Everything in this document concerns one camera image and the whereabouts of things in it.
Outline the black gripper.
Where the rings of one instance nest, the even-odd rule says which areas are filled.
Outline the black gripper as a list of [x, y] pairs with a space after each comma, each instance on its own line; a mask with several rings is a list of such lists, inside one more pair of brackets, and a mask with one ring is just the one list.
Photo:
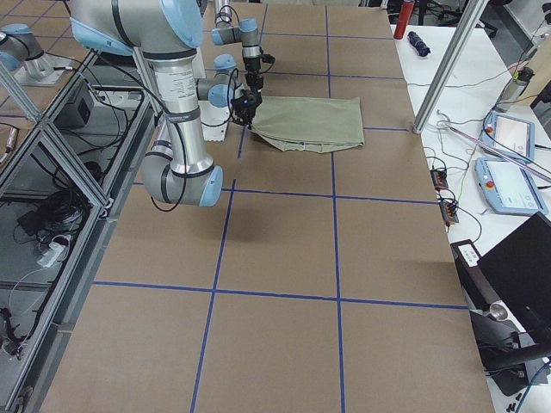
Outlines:
[[245, 81], [252, 92], [260, 93], [264, 86], [263, 74], [259, 71], [247, 71]]
[[246, 125], [248, 130], [253, 131], [252, 122], [262, 102], [263, 98], [259, 91], [246, 89], [240, 97], [230, 100], [232, 121], [238, 125]]

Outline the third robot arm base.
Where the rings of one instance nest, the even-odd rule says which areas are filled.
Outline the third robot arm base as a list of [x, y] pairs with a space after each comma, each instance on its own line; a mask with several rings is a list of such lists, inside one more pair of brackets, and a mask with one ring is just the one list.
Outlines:
[[1, 27], [1, 63], [24, 86], [54, 86], [73, 68], [73, 60], [45, 52], [23, 23]]

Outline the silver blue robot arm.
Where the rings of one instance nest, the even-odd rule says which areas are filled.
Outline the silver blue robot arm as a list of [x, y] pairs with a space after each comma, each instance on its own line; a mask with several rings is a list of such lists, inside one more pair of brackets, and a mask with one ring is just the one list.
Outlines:
[[262, 102], [261, 63], [268, 60], [257, 21], [233, 26], [220, 14], [212, 32], [216, 45], [239, 43], [246, 69], [240, 82], [232, 61], [212, 79], [197, 78], [193, 61], [203, 42], [196, 1], [74, 1], [71, 28], [83, 46], [120, 56], [141, 52], [146, 91], [160, 107], [158, 138], [142, 163], [143, 183], [153, 200], [211, 207], [220, 197], [223, 169], [207, 153], [199, 102], [230, 108], [249, 126]]
[[211, 38], [217, 46], [241, 44], [245, 81], [250, 90], [260, 92], [263, 88], [263, 49], [257, 21], [254, 18], [240, 20], [229, 1], [215, 1]]

